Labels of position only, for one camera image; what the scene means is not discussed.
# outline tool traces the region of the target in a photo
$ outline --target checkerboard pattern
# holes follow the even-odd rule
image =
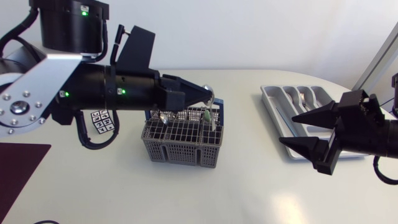
[[[114,129],[114,124],[110,118],[108,110],[100,110],[91,113],[91,120],[99,134],[103,134]]]

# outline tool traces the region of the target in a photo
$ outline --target silver metal tray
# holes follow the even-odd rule
[[[292,121],[293,116],[324,106],[332,100],[336,101],[336,99],[332,99],[323,87],[312,85],[262,85],[261,91],[262,101],[282,137],[316,136],[329,141],[332,130]],[[305,108],[301,102],[301,93],[304,94]],[[290,148],[286,147],[286,149],[292,159],[304,159],[303,156]],[[345,151],[340,154],[340,157],[359,156],[365,155]]]

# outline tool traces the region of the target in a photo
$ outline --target fork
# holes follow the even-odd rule
[[[300,98],[301,98],[301,104],[303,105],[304,109],[306,111],[310,111],[309,108],[307,107],[307,104],[305,103],[304,93],[300,93]]]

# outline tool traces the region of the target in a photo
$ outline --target cable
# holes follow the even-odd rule
[[[31,56],[35,59],[37,63],[41,61],[39,55],[37,54],[33,46],[30,43],[28,43],[26,40],[24,40],[22,37],[14,37],[13,40],[20,42],[26,48],[26,50],[31,54]]]
[[[18,37],[26,29],[28,29],[36,20],[39,11],[36,8],[31,8],[29,15],[18,26],[10,30],[6,35],[0,39],[0,57],[3,56],[3,51],[6,44],[13,38]]]
[[[91,150],[97,150],[97,149],[102,149],[109,144],[113,142],[113,140],[116,138],[116,136],[119,134],[119,128],[120,128],[120,123],[119,123],[119,117],[118,113],[116,110],[112,110],[112,116],[113,116],[113,122],[114,122],[114,130],[112,136],[105,142],[103,143],[93,143],[91,142],[90,138],[87,135],[87,129],[86,129],[86,123],[85,123],[85,118],[83,115],[82,111],[76,111],[75,112],[75,118],[76,118],[76,125],[77,125],[77,133],[79,140],[81,142],[81,145],[86,147],[87,149]]]
[[[52,220],[44,220],[44,221],[40,221],[34,224],[45,224],[45,223],[50,223],[50,224],[59,224],[56,221],[52,221]]]
[[[394,99],[394,97],[393,98],[391,98],[390,100],[387,100],[386,102],[384,102],[382,105],[380,105],[380,106],[383,106],[383,105],[385,105],[386,103],[388,103],[388,102],[390,102],[391,100],[393,100]]]
[[[373,160],[373,168],[374,168],[374,171],[375,171],[377,177],[378,177],[381,181],[383,181],[384,183],[386,183],[386,184],[398,185],[398,180],[390,179],[390,178],[386,177],[384,174],[382,174],[382,173],[380,172],[380,170],[379,170],[379,159],[380,159],[380,156],[375,156],[375,157],[374,157],[374,160]]]
[[[103,20],[102,23],[102,40],[103,40],[103,50],[102,53],[96,58],[92,58],[89,60],[82,61],[82,63],[95,63],[105,58],[106,53],[108,53],[108,28],[106,26],[106,20]]]

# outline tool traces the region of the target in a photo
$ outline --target white table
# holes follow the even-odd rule
[[[260,86],[322,85],[337,99],[347,89],[275,70],[161,72],[207,83],[224,99],[216,169],[151,162],[140,139],[142,111],[120,112],[118,138],[99,151],[80,146],[75,124],[48,120],[32,133],[1,139],[52,145],[4,223],[398,222],[398,188],[376,177],[373,157],[339,161],[333,176],[319,174],[308,161],[290,160]],[[397,177],[397,160],[380,164]]]

